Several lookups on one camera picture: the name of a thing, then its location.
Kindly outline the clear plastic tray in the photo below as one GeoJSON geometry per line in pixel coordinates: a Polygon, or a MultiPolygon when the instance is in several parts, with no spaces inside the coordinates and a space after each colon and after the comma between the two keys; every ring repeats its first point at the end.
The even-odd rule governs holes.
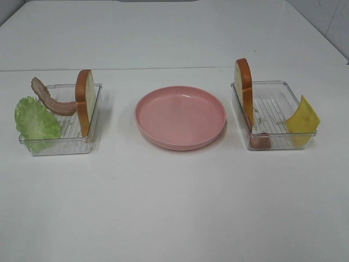
{"type": "Polygon", "coordinates": [[[236,94],[234,83],[232,87],[232,102],[238,118],[245,144],[249,150],[250,137],[255,134],[267,133],[271,140],[269,150],[298,150],[292,142],[294,134],[288,132],[285,121],[296,111],[299,101],[285,81],[254,81],[253,87],[253,114],[254,125],[252,131],[248,128],[243,109],[236,94]]]}
{"type": "Polygon", "coordinates": [[[19,136],[19,143],[27,147],[33,156],[54,156],[64,154],[84,154],[96,149],[100,141],[100,116],[104,107],[102,84],[95,84],[96,102],[89,133],[81,136],[81,127],[77,113],[71,116],[55,114],[55,118],[61,125],[61,137],[59,139],[29,140],[23,135],[19,136]]]}

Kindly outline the clear left plastic tray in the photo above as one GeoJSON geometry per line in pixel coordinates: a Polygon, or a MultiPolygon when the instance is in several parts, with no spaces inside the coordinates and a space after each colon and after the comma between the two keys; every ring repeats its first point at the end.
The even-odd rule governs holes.
{"type": "Polygon", "coordinates": [[[95,84],[96,102],[89,133],[81,136],[81,127],[77,113],[71,116],[55,114],[55,118],[61,125],[61,137],[59,139],[29,140],[23,135],[19,136],[19,143],[27,147],[33,156],[54,156],[64,154],[84,154],[96,149],[100,141],[100,116],[104,107],[102,84],[95,84]]]}

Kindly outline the yellow cheese slice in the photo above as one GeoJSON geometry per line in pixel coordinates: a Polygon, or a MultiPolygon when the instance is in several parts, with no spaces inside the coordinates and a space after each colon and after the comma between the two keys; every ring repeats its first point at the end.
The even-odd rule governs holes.
{"type": "Polygon", "coordinates": [[[292,142],[297,148],[308,144],[320,123],[314,108],[303,95],[294,114],[285,121],[288,132],[294,134],[292,142]]]}

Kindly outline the bread slice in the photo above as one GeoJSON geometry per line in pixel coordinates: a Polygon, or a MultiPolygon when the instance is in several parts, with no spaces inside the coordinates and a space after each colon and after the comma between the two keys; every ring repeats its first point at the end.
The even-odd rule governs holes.
{"type": "Polygon", "coordinates": [[[90,69],[81,70],[75,85],[77,115],[81,127],[81,135],[88,135],[96,101],[95,85],[90,69]]]}
{"type": "Polygon", "coordinates": [[[251,71],[246,58],[240,58],[235,61],[234,86],[248,123],[248,128],[252,131],[254,125],[253,89],[251,71]]]}

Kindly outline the bacon strip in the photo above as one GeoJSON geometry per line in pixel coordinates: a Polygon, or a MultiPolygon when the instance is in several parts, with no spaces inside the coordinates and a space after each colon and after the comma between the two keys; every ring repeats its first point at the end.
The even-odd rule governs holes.
{"type": "Polygon", "coordinates": [[[63,116],[70,116],[76,112],[75,102],[56,101],[51,97],[47,87],[38,78],[34,77],[32,79],[31,88],[45,107],[52,112],[63,116]]]}
{"type": "Polygon", "coordinates": [[[269,150],[271,149],[270,136],[267,133],[252,135],[250,137],[249,145],[252,149],[269,150]]]}

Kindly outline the green lettuce leaf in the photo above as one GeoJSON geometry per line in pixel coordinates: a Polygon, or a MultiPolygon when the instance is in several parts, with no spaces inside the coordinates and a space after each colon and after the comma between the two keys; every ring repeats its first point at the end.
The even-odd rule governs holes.
{"type": "Polygon", "coordinates": [[[24,97],[15,108],[16,129],[20,139],[34,154],[51,146],[52,139],[61,137],[61,125],[37,99],[24,97]]]}

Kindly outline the clear right plastic tray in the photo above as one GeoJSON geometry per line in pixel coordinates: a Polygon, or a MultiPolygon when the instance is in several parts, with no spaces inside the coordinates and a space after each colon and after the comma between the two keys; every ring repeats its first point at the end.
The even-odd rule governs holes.
{"type": "Polygon", "coordinates": [[[254,125],[252,131],[248,128],[243,109],[236,94],[234,83],[232,87],[232,102],[238,118],[245,144],[249,150],[250,137],[255,134],[267,133],[271,140],[269,150],[298,150],[292,142],[294,134],[288,132],[285,121],[296,111],[299,101],[285,81],[254,81],[253,87],[253,114],[254,125]]]}

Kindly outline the pink round plate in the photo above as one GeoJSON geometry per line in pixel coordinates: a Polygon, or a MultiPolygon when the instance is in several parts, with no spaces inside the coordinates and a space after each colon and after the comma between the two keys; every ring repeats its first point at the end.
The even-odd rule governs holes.
{"type": "Polygon", "coordinates": [[[141,134],[151,143],[175,151],[207,146],[221,134],[226,119],[217,97],[190,86],[154,90],[135,108],[141,134]]]}

